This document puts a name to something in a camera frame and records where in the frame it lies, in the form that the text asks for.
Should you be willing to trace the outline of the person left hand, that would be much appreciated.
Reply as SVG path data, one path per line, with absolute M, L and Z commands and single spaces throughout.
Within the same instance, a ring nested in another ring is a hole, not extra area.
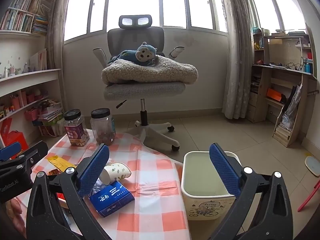
M 26 228 L 24 220 L 21 216 L 22 209 L 20 203 L 17 199 L 13 198 L 10 201 L 6 202 L 6 213 L 11 219 L 15 229 L 24 237 L 26 238 Z

